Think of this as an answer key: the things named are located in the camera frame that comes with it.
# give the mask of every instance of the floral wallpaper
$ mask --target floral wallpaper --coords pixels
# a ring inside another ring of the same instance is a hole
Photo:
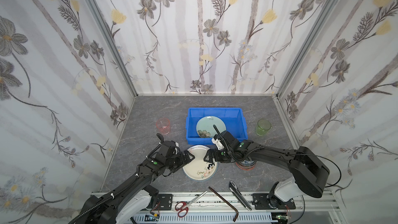
[[[396,222],[397,43],[398,0],[339,0],[279,96],[301,143],[341,168],[331,190],[351,224]]]
[[[326,0],[96,0],[138,93],[274,94]]]
[[[0,4],[0,216],[67,223],[98,191],[132,105],[84,0]]]

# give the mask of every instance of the red scissors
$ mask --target red scissors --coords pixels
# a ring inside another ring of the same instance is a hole
[[[206,193],[207,193],[207,191],[203,192],[201,195],[198,195],[197,197],[192,199],[192,201],[190,201],[189,203],[178,202],[175,207],[176,211],[178,211],[178,213],[177,213],[178,217],[182,218],[182,217],[186,216],[188,213],[188,207],[191,206],[192,203],[196,202],[199,198],[201,198]]]

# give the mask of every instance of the allen wrench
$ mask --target allen wrench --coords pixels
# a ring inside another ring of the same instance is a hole
[[[229,203],[227,200],[225,200],[224,197],[222,197],[219,193],[217,193],[214,189],[212,189],[211,187],[209,187],[209,189],[210,189],[213,193],[215,193],[216,196],[220,197],[220,199],[223,200],[226,204],[228,204],[228,206],[230,206],[233,210],[235,210],[235,212],[236,212],[236,215],[235,215],[235,218],[234,218],[234,222],[235,222],[236,219],[238,218],[238,215],[239,215],[238,210],[237,210],[234,206],[232,206],[231,203]]]

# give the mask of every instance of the floral plate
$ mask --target floral plate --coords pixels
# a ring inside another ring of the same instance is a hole
[[[201,118],[196,124],[196,132],[201,138],[212,138],[217,134],[213,125],[216,125],[217,129],[221,132],[226,130],[224,122],[215,116],[206,116]]]
[[[210,148],[203,145],[192,146],[188,149],[188,152],[194,155],[195,159],[182,167],[187,177],[194,181],[204,181],[214,175],[217,170],[217,162],[208,163],[203,161],[208,149]]]

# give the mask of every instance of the gray marble table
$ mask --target gray marble table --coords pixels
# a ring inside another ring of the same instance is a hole
[[[240,107],[246,118],[249,140],[277,148],[292,148],[270,96],[138,96],[102,191],[108,192],[130,177],[157,146],[155,123],[161,117],[168,118],[171,123],[171,132],[164,136],[165,140],[178,142],[181,150],[189,148],[185,129],[189,107]],[[260,118],[272,123],[271,130],[262,137],[255,133]],[[193,181],[181,169],[169,177],[158,177],[151,185],[160,192],[203,192],[208,186],[226,192],[229,181],[234,181],[241,192],[269,191],[276,181],[289,177],[290,172],[266,163],[257,163],[251,171],[244,171],[235,163],[219,163],[214,176],[206,181]]]

